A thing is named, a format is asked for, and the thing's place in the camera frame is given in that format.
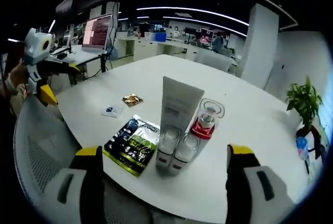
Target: gold packet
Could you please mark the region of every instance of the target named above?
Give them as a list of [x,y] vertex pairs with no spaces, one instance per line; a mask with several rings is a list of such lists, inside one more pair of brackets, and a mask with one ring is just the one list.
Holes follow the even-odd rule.
[[130,94],[128,96],[124,96],[123,98],[121,98],[126,104],[127,106],[131,107],[134,106],[140,102],[142,102],[143,100],[138,97],[136,94]]

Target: black and green packet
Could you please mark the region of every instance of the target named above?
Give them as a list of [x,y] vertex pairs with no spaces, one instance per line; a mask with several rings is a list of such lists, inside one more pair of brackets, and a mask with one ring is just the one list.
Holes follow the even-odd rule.
[[104,145],[103,153],[135,176],[141,175],[157,149],[159,126],[134,115]]

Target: white packet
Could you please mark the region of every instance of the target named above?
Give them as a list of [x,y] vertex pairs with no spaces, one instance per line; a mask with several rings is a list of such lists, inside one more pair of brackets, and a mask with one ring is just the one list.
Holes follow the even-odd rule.
[[108,105],[103,111],[103,116],[110,116],[114,118],[118,118],[121,115],[121,112],[123,111],[124,106],[120,105]]

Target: green plant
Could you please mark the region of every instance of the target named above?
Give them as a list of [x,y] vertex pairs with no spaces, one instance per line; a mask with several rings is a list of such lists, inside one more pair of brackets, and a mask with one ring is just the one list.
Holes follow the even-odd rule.
[[287,91],[286,101],[288,102],[287,111],[294,108],[303,118],[303,128],[306,130],[311,128],[314,117],[318,115],[319,105],[323,103],[308,76],[306,76],[305,85],[296,83],[291,85],[291,90]]

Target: white round table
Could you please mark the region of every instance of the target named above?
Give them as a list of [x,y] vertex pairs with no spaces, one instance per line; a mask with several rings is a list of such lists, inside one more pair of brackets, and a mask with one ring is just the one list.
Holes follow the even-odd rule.
[[[104,171],[143,201],[188,219],[224,223],[227,144],[250,147],[262,165],[270,166],[287,185],[294,202],[307,188],[304,162],[294,132],[284,123],[286,104],[239,78],[189,60],[160,55],[137,61],[84,81],[57,96],[59,109],[82,147],[104,144],[134,114],[159,125],[162,77],[205,90],[204,97],[225,106],[213,138],[182,174],[161,176],[151,159],[135,177],[104,156]],[[121,97],[135,93],[144,101],[127,107]],[[124,105],[116,119],[101,115],[108,105]]]

